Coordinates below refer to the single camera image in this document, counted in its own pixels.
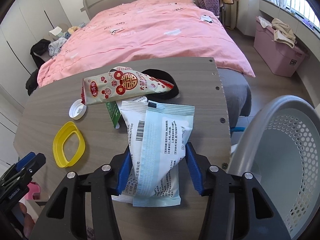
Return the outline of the left hand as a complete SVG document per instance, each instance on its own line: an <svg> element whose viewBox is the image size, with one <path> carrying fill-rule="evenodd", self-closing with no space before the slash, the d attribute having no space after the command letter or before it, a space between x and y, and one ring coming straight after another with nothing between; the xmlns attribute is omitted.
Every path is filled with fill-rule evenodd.
<svg viewBox="0 0 320 240"><path fill-rule="evenodd" d="M24 217L23 233L24 233L25 237L28 239L31 235L33 228L34 228L35 222L32 219L31 215L29 215L29 213L27 213L27 208L22 202L19 202L19 207L20 207L20 210L21 210L23 217Z"/></svg>

